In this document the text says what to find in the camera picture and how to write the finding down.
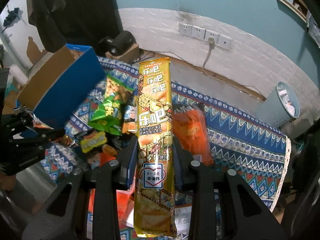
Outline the black yellow snack bag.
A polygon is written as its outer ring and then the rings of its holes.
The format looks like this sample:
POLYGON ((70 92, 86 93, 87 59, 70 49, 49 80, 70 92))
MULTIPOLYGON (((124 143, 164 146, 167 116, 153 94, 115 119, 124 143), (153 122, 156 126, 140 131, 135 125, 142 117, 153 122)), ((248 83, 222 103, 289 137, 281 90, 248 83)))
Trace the black yellow snack bag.
POLYGON ((103 146, 107 143, 106 133, 95 129, 89 129, 76 134, 74 140, 76 144, 80 146, 83 153, 88 153, 94 148, 103 146))

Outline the long yellow cracker pack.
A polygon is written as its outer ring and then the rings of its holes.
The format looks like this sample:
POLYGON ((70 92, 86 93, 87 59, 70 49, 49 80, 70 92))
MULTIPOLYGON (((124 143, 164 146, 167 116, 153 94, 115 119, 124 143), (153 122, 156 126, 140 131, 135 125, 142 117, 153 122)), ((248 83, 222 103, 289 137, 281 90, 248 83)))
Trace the long yellow cracker pack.
POLYGON ((140 63, 133 226, 138 237, 176 237, 170 59, 140 63))

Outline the red orange snack bag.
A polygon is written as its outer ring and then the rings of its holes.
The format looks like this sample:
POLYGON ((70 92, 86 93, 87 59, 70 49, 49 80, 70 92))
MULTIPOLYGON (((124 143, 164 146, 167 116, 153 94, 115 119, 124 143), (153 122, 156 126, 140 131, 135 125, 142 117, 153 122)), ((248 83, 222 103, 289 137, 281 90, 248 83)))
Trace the red orange snack bag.
MULTIPOLYGON (((88 239, 93 238, 93 207, 94 207, 94 196, 95 189, 91 189, 88 202, 88 213, 87 213, 87 226, 86 226, 86 237, 88 239)), ((119 228, 127 229, 133 228, 133 190, 121 191, 117 190, 117 212, 119 219, 119 228)))

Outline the black orange biscuit bag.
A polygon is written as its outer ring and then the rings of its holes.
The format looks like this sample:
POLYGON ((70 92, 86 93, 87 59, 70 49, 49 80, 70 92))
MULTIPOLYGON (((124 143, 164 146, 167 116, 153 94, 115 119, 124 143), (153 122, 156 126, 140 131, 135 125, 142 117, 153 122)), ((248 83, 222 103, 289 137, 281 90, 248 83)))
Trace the black orange biscuit bag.
POLYGON ((136 134, 137 133, 137 97, 132 96, 124 109, 124 120, 122 133, 136 134))

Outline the orange chip bag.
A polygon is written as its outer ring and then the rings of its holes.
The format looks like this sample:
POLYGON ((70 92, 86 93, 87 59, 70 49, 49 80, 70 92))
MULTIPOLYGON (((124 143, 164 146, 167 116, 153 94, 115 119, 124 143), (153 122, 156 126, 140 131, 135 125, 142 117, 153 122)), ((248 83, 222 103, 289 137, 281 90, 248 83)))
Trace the orange chip bag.
POLYGON ((213 165, 202 103, 174 104, 172 127, 174 136, 178 138, 183 149, 204 165, 213 165))

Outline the green pea snack bag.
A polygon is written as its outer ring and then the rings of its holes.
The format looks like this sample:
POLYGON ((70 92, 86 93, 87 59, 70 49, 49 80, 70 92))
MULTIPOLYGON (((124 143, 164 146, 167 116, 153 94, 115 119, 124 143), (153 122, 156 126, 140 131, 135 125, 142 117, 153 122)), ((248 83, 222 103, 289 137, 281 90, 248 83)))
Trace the green pea snack bag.
POLYGON ((107 74, 105 80, 105 92, 97 109, 89 117, 88 126, 112 135, 121 135, 125 105, 134 89, 110 74, 107 74))

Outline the patterned blue tablecloth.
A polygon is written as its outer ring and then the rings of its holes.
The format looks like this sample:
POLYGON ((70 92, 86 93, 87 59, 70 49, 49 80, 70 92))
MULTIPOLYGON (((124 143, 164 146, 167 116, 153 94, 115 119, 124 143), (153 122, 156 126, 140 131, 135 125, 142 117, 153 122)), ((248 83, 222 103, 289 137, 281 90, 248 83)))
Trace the patterned blue tablecloth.
MULTIPOLYGON (((65 135, 73 138, 93 129, 88 119, 97 109, 106 88, 107 74, 133 88, 138 101, 139 68, 98 59, 105 77, 65 123, 65 135)), ((220 100, 205 96, 171 82, 172 114, 174 104, 204 105, 210 153, 213 165, 215 201, 222 212, 223 239, 286 239, 287 235, 272 210, 277 202, 290 157, 289 139, 247 113, 220 100)), ((136 134, 106 133, 107 143, 118 138, 121 150, 136 134)), ((91 189, 96 188, 99 168, 84 172, 77 166, 46 201, 37 215, 36 230, 27 228, 25 239, 84 239, 85 220, 91 189)), ((178 214, 175 173, 175 218, 178 214)))

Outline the blue cardboard box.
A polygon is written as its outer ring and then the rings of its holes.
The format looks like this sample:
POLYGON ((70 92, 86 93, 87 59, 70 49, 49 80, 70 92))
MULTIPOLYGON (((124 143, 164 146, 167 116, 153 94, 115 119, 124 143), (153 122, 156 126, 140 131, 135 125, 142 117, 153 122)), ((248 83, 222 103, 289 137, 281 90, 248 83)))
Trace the blue cardboard box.
POLYGON ((17 100, 45 124, 61 128, 104 77, 92 47, 66 44, 29 79, 17 100))

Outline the light blue trash bin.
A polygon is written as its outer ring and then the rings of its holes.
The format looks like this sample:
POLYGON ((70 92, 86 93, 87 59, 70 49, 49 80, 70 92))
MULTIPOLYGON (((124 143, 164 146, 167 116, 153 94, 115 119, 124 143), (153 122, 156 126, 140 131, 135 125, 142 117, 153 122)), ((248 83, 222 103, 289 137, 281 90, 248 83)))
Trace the light blue trash bin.
POLYGON ((279 81, 267 99, 257 108, 258 120, 280 128, 300 116, 300 104, 293 88, 279 81))

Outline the small cardboard box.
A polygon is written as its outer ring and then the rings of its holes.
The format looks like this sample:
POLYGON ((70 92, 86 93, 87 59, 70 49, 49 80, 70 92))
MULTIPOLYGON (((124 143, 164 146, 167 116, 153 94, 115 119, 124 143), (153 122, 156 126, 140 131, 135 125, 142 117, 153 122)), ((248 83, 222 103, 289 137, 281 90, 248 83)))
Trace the small cardboard box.
POLYGON ((139 45, 134 43, 127 51, 119 56, 113 56, 109 52, 105 53, 105 56, 112 60, 122 61, 128 64, 132 64, 140 56, 139 45))

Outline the black device on box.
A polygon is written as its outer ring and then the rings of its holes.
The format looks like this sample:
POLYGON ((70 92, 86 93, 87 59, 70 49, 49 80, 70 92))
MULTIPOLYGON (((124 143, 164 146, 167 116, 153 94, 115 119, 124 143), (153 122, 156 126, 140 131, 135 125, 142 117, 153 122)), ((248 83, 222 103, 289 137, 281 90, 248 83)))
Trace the black device on box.
POLYGON ((96 53, 103 56, 109 52, 113 56, 119 56, 127 51, 136 39, 129 31, 122 31, 116 38, 109 36, 102 38, 97 45, 96 53))

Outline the dark hanging clothes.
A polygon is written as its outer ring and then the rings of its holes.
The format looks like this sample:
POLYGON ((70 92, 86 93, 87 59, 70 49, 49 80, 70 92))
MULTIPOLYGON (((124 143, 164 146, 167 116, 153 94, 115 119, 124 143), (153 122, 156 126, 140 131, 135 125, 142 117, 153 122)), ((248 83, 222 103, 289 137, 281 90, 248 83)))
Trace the dark hanging clothes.
POLYGON ((27 0, 29 24, 51 53, 65 44, 98 49, 103 38, 116 38, 121 30, 116 9, 116 0, 27 0))

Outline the white wall socket strip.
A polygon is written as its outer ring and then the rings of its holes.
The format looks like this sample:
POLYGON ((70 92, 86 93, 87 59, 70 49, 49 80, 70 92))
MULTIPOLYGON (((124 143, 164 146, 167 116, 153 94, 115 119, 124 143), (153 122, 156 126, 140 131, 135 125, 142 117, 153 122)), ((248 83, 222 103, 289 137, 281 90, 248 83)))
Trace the white wall socket strip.
POLYGON ((233 40, 213 30, 204 29, 191 24, 179 23, 179 33, 182 36, 204 41, 223 49, 231 50, 233 40))

